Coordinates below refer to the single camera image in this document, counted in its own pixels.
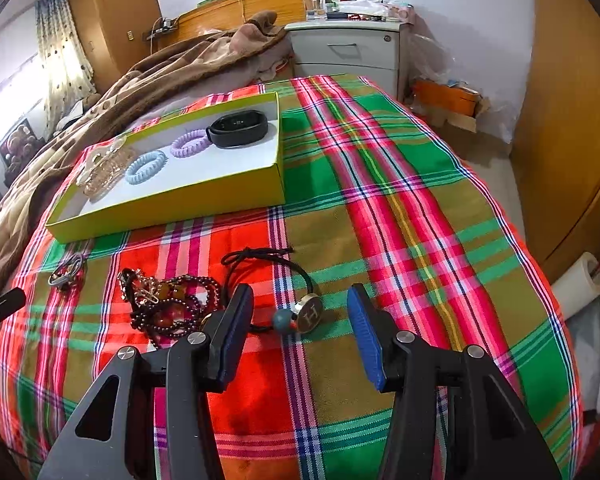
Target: plaid bedsheet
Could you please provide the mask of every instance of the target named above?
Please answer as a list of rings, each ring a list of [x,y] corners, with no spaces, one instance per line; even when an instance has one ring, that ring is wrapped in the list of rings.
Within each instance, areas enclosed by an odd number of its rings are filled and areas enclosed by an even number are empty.
[[[229,480],[375,478],[393,399],[364,375],[346,312],[355,282],[365,283],[401,329],[442,348],[483,346],[525,400],[563,478],[573,477],[581,413],[562,316],[486,186],[426,124],[361,77],[253,86],[175,114],[272,91],[282,110],[284,206],[66,246],[42,219],[13,281],[27,306],[0,333],[0,430],[8,446],[43,460],[117,349],[151,349],[129,326],[115,280],[121,268],[222,282],[225,253],[292,246],[292,259],[317,283],[324,319],[306,336],[250,335],[234,382],[210,396]],[[76,251],[88,256],[86,284],[58,293],[47,285],[49,273]],[[254,289],[255,322],[304,294],[302,279],[287,268],[254,262],[238,269],[237,279]],[[156,459],[160,478],[168,479],[164,423],[158,392]],[[444,394],[437,428],[434,477],[442,478]],[[38,466],[20,462],[36,475]]]

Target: curtain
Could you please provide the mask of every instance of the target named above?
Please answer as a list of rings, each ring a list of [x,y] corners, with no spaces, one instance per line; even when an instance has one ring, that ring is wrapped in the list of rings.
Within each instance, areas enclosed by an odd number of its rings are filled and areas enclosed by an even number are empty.
[[[80,99],[96,91],[93,68],[75,31],[68,0],[36,2],[38,54],[46,76],[46,132],[48,139],[58,121]]]

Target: electrical cable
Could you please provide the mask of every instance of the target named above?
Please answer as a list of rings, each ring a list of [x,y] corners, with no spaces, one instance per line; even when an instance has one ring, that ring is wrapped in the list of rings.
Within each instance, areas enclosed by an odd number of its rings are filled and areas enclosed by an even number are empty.
[[[154,29],[155,29],[155,24],[158,23],[160,20],[163,20],[164,16],[160,16],[160,18],[158,18],[157,20],[154,21],[154,24],[151,26],[151,37],[149,38],[149,56],[151,54],[154,53]]]
[[[38,465],[42,465],[42,464],[43,464],[43,463],[42,463],[42,462],[40,462],[39,460],[35,460],[35,459],[33,459],[33,458],[31,458],[31,457],[29,457],[29,456],[27,456],[27,455],[24,455],[24,454],[22,454],[22,453],[21,453],[21,452],[19,452],[19,451],[16,451],[15,449],[13,449],[13,447],[6,446],[6,448],[7,448],[9,451],[11,451],[11,452],[12,452],[14,455],[17,455],[17,456],[19,456],[20,458],[23,458],[24,460],[27,460],[28,462],[31,462],[31,463],[33,463],[33,464],[38,464]]]
[[[247,19],[244,17],[244,2],[243,0],[238,0],[238,3],[240,3],[240,8],[242,9],[242,22],[247,23]]]

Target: glass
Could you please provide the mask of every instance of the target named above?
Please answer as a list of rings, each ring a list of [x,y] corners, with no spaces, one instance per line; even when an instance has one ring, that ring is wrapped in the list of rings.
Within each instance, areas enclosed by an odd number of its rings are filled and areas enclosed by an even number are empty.
[[[326,20],[325,0],[302,0],[304,16],[308,20]]]

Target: metal pendant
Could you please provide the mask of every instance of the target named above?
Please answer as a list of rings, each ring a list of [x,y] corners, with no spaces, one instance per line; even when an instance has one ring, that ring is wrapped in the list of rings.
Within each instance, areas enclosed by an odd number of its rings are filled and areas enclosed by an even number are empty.
[[[296,314],[296,330],[301,334],[311,332],[322,317],[322,300],[317,294],[307,294],[302,297],[292,308]]]

